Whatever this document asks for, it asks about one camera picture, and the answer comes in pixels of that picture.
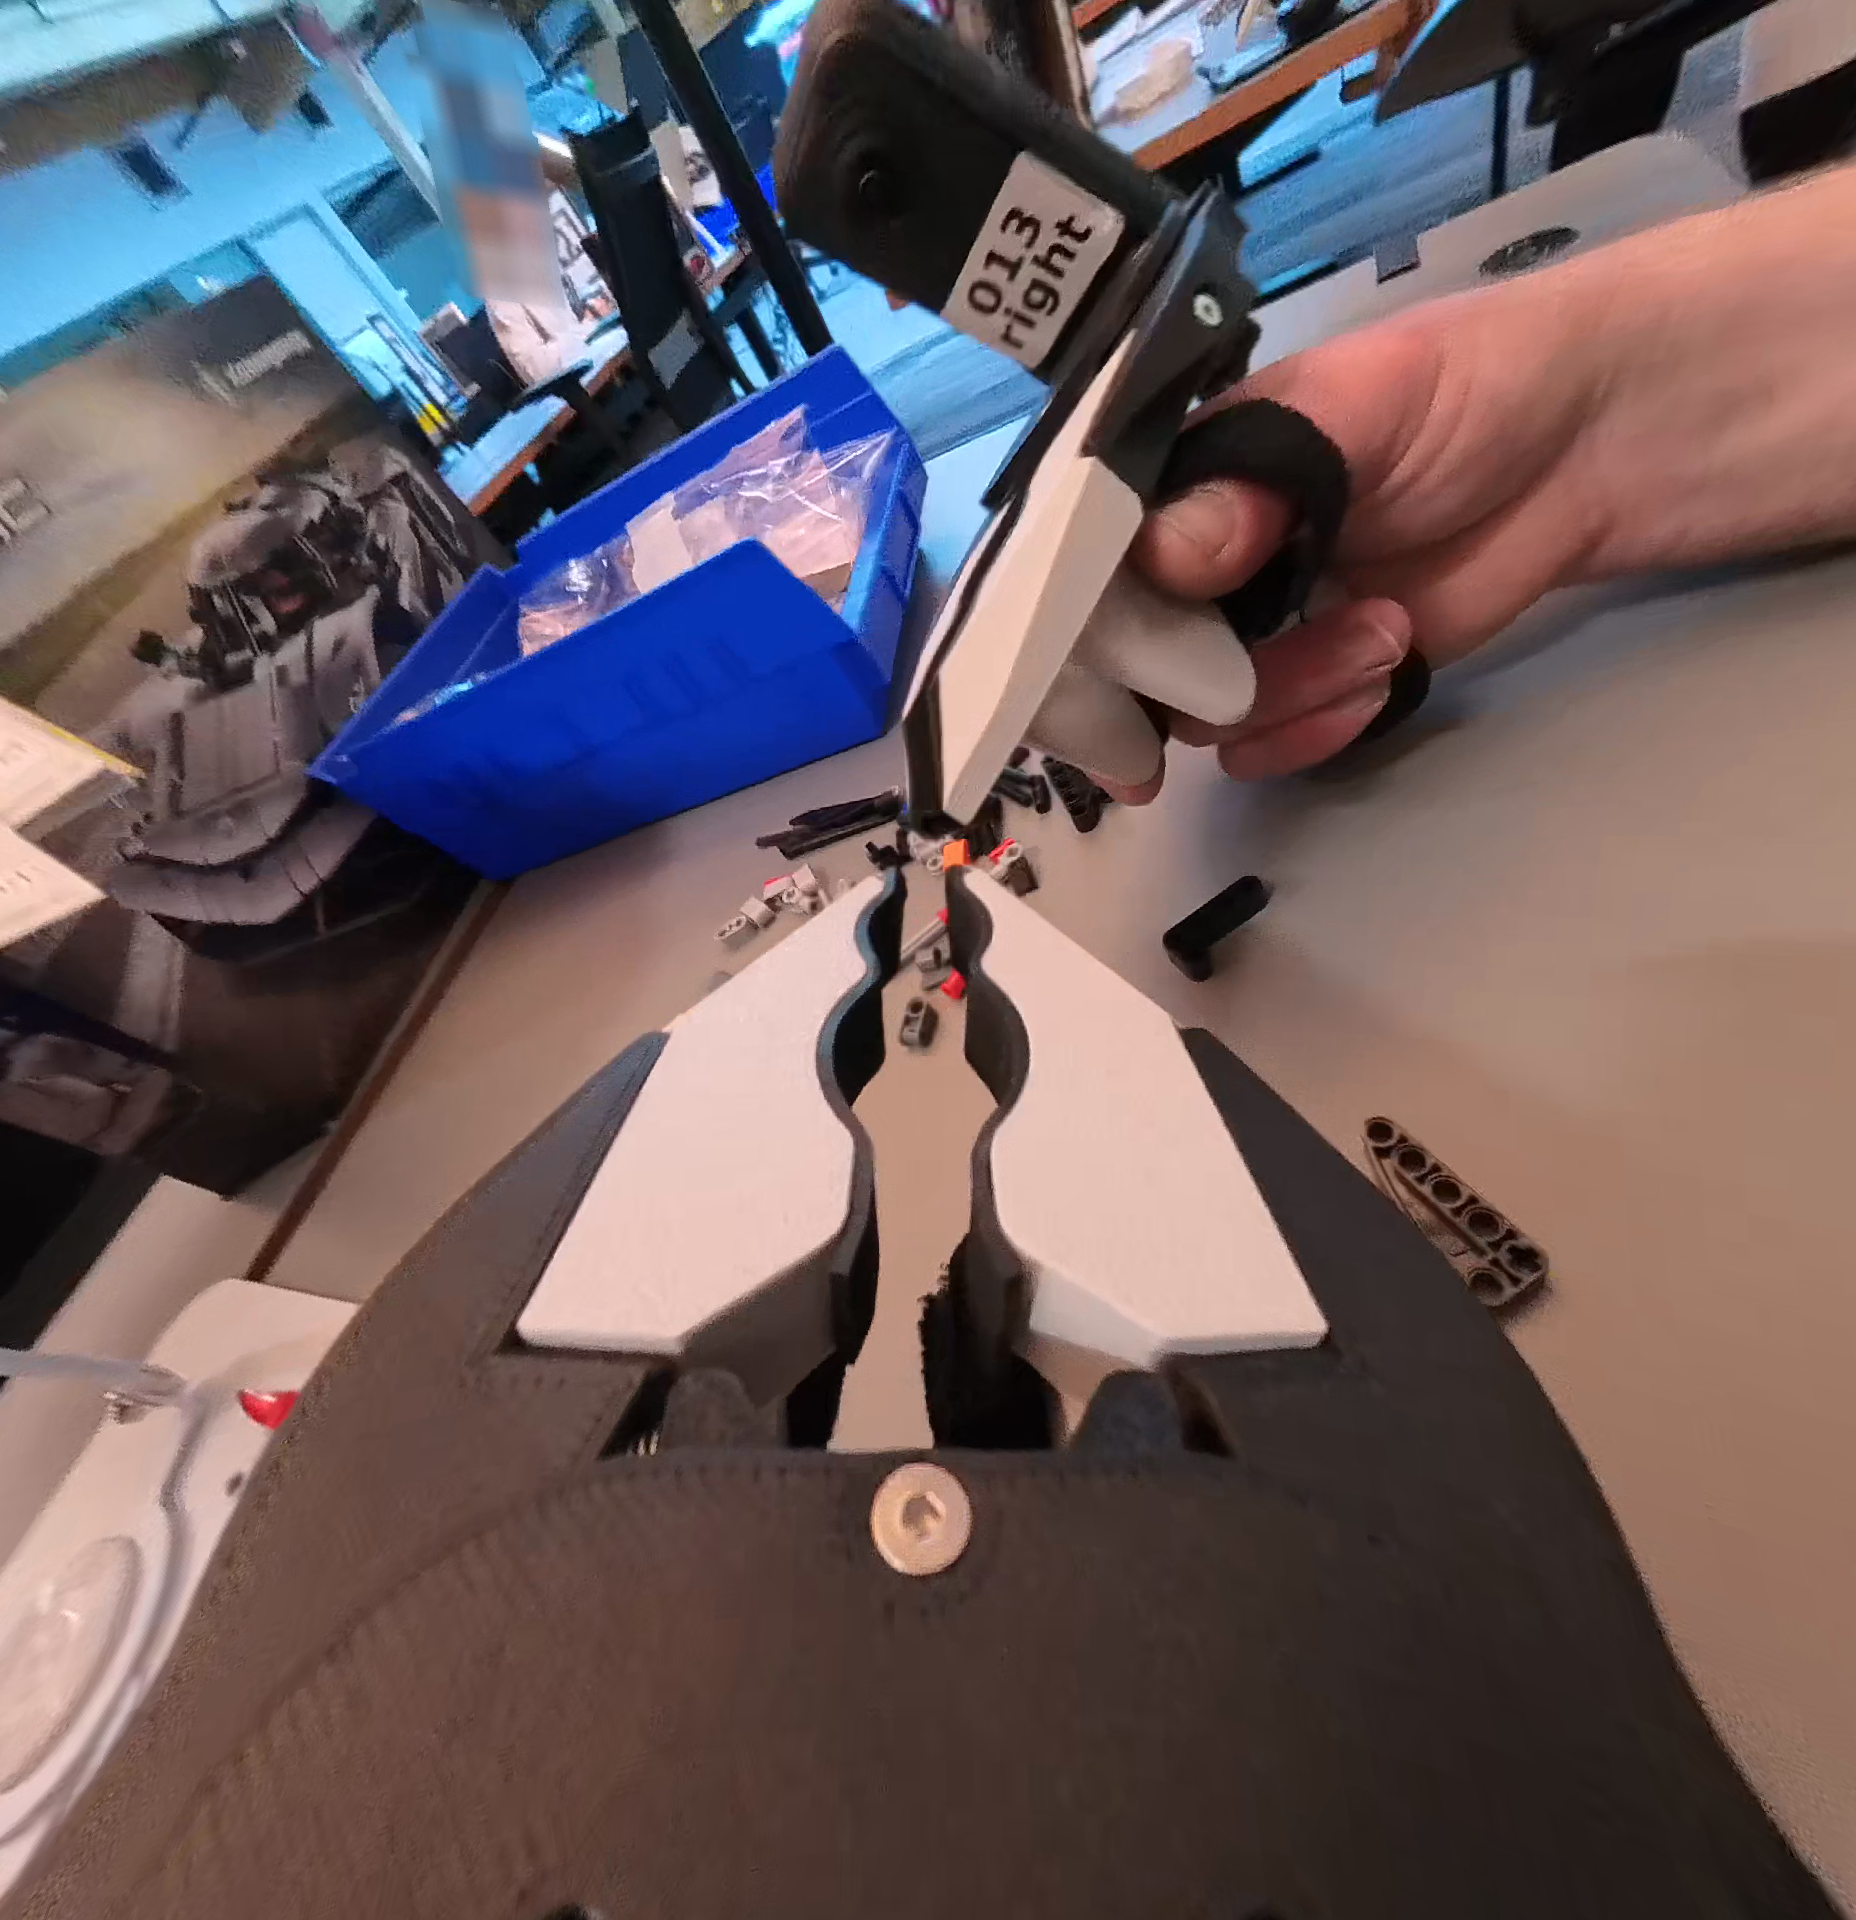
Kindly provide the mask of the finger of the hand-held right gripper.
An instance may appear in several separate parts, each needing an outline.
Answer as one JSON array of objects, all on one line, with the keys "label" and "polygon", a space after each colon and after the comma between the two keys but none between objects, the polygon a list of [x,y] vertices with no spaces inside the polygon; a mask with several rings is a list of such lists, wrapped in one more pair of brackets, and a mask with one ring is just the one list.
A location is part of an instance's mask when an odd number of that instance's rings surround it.
[{"label": "finger of the hand-held right gripper", "polygon": [[1022,494],[969,547],[926,637],[900,713],[905,819],[963,821],[1012,747],[1033,740],[1096,779],[1149,779],[1149,716],[1107,669],[1068,661],[1142,520],[1086,451],[1111,390],[1093,383]]}]

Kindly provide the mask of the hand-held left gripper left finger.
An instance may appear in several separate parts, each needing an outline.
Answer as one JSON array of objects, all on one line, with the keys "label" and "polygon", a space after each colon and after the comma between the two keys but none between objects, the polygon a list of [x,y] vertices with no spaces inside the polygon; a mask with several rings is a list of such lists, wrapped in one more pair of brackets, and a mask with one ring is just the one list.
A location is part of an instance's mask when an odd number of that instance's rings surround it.
[{"label": "hand-held left gripper left finger", "polygon": [[874,1227],[853,1101],[884,1063],[904,906],[897,873],[854,884],[662,1029],[519,1313],[525,1347],[719,1370],[752,1402],[853,1354]]}]

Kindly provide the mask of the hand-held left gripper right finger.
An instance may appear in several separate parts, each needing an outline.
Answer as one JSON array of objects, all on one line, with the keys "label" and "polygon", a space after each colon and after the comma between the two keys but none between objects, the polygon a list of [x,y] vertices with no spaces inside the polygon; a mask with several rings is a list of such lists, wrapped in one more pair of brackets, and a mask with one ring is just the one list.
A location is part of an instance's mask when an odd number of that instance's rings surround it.
[{"label": "hand-held left gripper right finger", "polygon": [[1328,1318],[1189,1034],[993,879],[947,881],[963,1055],[991,1113],[949,1268],[956,1349],[1068,1399],[1183,1356],[1304,1353]]}]

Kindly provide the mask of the pile of lego pieces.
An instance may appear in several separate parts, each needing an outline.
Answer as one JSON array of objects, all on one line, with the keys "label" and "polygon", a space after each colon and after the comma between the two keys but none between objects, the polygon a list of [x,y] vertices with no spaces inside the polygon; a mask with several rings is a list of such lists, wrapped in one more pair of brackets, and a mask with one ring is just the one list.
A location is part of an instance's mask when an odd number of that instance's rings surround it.
[{"label": "pile of lego pieces", "polygon": [[757,840],[757,851],[780,856],[780,871],[741,900],[738,913],[717,927],[717,944],[745,953],[780,923],[817,916],[843,900],[847,879],[822,877],[812,856],[845,841],[860,841],[881,874],[907,865],[926,874],[977,873],[1018,897],[1030,895],[1037,884],[1033,858],[1010,831],[1007,808],[1036,815],[1061,811],[1073,828],[1088,832],[1109,806],[1111,795],[1099,779],[1058,756],[1016,747],[961,828],[907,826],[899,788],[798,814],[783,828]]}]

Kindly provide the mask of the person's right forearm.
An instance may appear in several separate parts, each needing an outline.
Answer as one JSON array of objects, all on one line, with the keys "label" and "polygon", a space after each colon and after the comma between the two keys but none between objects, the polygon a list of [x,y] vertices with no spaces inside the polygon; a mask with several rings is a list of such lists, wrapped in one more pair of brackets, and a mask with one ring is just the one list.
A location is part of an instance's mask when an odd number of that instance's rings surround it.
[{"label": "person's right forearm", "polygon": [[1559,274],[1580,580],[1856,542],[1856,161]]}]

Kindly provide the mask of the black angled lego beam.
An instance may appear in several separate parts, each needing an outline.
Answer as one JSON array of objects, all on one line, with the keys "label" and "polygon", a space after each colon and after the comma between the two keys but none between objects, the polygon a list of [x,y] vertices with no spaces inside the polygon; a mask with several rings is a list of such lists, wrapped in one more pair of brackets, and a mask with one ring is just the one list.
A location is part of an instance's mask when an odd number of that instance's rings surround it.
[{"label": "black angled lego beam", "polygon": [[1241,874],[1170,923],[1161,932],[1159,945],[1183,978],[1208,980],[1215,969],[1215,953],[1258,916],[1269,900],[1273,891],[1263,879]]}]

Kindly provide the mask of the black curved lego beam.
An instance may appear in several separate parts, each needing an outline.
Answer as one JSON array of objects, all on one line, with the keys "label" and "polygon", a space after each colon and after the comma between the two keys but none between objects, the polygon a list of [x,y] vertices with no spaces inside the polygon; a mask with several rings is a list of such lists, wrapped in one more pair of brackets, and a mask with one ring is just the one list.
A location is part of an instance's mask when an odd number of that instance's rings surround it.
[{"label": "black curved lego beam", "polygon": [[1482,1308],[1514,1313],[1550,1283],[1546,1250],[1393,1117],[1367,1117],[1361,1143],[1378,1190],[1417,1227]]}]

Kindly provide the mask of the dark printed lego box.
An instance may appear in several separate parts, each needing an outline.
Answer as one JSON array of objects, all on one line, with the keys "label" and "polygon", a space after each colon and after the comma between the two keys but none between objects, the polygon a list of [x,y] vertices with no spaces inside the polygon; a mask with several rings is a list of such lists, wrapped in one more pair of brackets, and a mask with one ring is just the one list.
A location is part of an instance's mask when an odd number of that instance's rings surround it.
[{"label": "dark printed lego box", "polygon": [[270,276],[0,403],[0,1125],[235,1192],[347,1110],[475,877],[316,779],[499,547]]}]

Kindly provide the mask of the person's right hand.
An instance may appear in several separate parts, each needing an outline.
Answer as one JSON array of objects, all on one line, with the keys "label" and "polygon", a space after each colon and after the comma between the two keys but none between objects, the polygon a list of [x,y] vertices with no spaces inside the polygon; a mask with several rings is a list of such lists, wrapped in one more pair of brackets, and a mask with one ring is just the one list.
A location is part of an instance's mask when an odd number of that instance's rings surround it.
[{"label": "person's right hand", "polygon": [[1600,543],[1575,478],[1605,374],[1540,283],[1424,303],[1251,374],[1183,428],[1269,405],[1348,468],[1321,546],[1328,599],[1254,647],[1254,706],[1230,727],[1151,704],[1156,732],[1213,747],[1232,779],[1322,765],[1383,713],[1411,651],[1461,661]]}]

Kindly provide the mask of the black pole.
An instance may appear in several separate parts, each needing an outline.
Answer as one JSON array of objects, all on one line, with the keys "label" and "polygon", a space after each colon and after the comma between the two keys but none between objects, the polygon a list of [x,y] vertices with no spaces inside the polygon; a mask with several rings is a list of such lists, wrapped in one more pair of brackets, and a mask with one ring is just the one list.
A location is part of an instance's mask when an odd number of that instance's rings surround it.
[{"label": "black pole", "polygon": [[671,93],[684,108],[686,121],[697,132],[702,150],[738,215],[740,228],[749,241],[749,255],[771,285],[771,293],[786,314],[804,354],[814,355],[829,348],[832,336],[820,314],[811,283],[807,280],[794,252],[790,252],[775,211],[760,189],[741,140],[738,136],[692,38],[676,16],[673,5],[630,2],[626,7],[649,42]]}]

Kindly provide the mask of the black office chair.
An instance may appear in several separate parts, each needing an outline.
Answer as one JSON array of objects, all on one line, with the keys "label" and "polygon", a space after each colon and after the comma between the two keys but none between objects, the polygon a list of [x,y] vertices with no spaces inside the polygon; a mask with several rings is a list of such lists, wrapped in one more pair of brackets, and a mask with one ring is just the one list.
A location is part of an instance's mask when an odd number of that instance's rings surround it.
[{"label": "black office chair", "polygon": [[678,210],[649,132],[615,121],[566,136],[578,196],[591,218],[590,255],[615,303],[643,390],[678,432],[699,428],[750,393],[738,334],[763,383],[781,375],[756,310],[766,289],[745,249],[696,236]]}]

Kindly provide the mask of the wooden workbench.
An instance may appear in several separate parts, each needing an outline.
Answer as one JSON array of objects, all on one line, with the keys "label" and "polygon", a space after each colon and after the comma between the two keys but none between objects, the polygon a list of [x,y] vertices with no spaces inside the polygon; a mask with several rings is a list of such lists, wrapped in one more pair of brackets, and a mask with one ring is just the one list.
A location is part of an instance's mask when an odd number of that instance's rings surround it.
[{"label": "wooden workbench", "polygon": [[1340,100],[1383,93],[1441,2],[1079,5],[1090,124],[1179,189],[1235,189],[1241,152],[1309,89],[1355,69]]}]

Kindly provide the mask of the blue plastic bin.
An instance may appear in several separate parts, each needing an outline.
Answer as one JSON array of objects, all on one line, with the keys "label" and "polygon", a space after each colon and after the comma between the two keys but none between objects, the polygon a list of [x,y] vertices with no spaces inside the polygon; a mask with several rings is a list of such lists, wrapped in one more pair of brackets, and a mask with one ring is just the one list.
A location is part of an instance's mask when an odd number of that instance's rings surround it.
[{"label": "blue plastic bin", "polygon": [[[822,451],[889,439],[839,608],[741,543],[522,651],[533,586],[794,407]],[[860,747],[889,723],[923,493],[904,425],[823,348],[533,531],[515,566],[480,567],[306,776],[509,879]]]}]

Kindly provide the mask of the dark desk equipment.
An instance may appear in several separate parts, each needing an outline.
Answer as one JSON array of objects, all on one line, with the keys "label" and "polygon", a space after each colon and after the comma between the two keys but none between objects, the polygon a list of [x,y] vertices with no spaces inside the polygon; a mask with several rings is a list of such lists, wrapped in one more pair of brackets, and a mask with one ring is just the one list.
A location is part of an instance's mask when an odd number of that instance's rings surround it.
[{"label": "dark desk equipment", "polygon": [[1507,188],[1509,76],[1526,72],[1526,125],[1550,130],[1550,169],[1662,130],[1685,53],[1740,27],[1736,150],[1774,184],[1856,154],[1856,5],[1446,2],[1381,89],[1384,124],[1490,84],[1490,196]]}]

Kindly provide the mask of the open instruction booklet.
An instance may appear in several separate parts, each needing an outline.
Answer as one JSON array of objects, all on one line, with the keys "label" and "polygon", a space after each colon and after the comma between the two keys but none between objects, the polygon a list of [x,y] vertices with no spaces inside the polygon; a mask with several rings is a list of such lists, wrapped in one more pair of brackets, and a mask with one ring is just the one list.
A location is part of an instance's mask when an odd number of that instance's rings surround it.
[{"label": "open instruction booklet", "polygon": [[104,900],[41,835],[116,802],[143,779],[130,763],[0,696],[0,949]]}]

